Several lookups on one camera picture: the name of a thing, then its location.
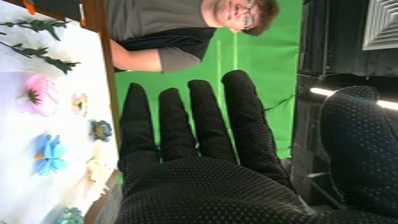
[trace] white surface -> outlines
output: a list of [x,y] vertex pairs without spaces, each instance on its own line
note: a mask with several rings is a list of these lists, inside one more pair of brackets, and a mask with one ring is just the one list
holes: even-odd
[[[0,22],[33,19],[27,10],[0,1]],[[111,97],[100,37],[77,25],[59,28],[61,42],[47,32],[0,26],[0,41],[25,47],[49,47],[49,55],[82,64],[68,75],[41,59],[29,59],[0,45],[0,220],[8,224],[54,223],[63,207],[79,207],[84,213],[98,194],[88,191],[88,167],[95,149],[107,154],[116,167],[116,139],[109,143],[89,139],[89,120],[113,124]],[[17,98],[24,94],[29,75],[43,74],[54,80],[63,96],[63,106],[54,117],[29,113]],[[73,94],[88,94],[89,113],[81,117],[72,111]],[[68,148],[68,170],[50,176],[34,171],[34,140],[50,132],[61,135]]]

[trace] man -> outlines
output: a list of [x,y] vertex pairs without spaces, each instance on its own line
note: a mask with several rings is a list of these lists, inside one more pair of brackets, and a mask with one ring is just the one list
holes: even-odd
[[217,28],[258,36],[280,14],[276,0],[107,0],[114,66],[175,72],[203,60]]

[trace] table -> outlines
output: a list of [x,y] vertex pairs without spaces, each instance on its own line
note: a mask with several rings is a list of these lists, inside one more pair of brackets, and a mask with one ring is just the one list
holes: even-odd
[[[102,201],[97,200],[97,194],[91,194],[91,182],[88,181],[88,161],[93,152],[109,151],[109,166],[116,168],[118,145],[120,145],[120,107],[114,87],[114,66],[111,58],[109,33],[105,26],[105,8],[104,1],[84,1],[91,7],[86,10],[86,29],[81,24],[72,22],[68,29],[59,31],[63,39],[57,42],[49,33],[34,33],[24,29],[0,28],[8,36],[0,40],[10,44],[24,42],[27,46],[45,46],[50,49],[52,57],[79,61],[68,76],[41,60],[33,60],[15,54],[8,48],[0,48],[0,80],[2,80],[2,106],[0,106],[0,195],[2,210],[0,220],[10,224],[41,223],[43,220],[54,220],[63,206],[79,207],[86,215],[86,221],[91,223]],[[0,1],[0,20],[6,21],[18,16],[31,17],[27,10]],[[38,14],[34,19],[49,18]],[[24,84],[33,74],[47,74],[47,78],[57,85],[59,92],[66,98],[61,106],[61,112],[54,117],[43,117],[25,113],[17,106],[17,98],[22,94]],[[84,93],[89,98],[88,117],[73,115],[68,111],[70,97]],[[113,123],[116,137],[109,143],[93,142],[89,133],[89,120],[107,120]],[[68,154],[65,160],[70,168],[57,175],[40,177],[33,175],[34,151],[33,141],[41,133],[61,134],[65,144],[68,145]],[[118,173],[107,178],[113,187]]]

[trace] glasses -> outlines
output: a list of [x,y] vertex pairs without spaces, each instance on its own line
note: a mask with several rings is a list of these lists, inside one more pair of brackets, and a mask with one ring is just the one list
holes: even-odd
[[255,6],[255,1],[256,0],[248,0],[248,5],[246,5],[246,8],[248,8],[248,13],[244,14],[244,30],[249,30],[255,26],[255,16],[253,16],[253,6]]

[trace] black panel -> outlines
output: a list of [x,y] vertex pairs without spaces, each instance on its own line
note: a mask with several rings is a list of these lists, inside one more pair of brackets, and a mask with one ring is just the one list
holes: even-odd
[[81,0],[34,0],[40,8],[81,21]]

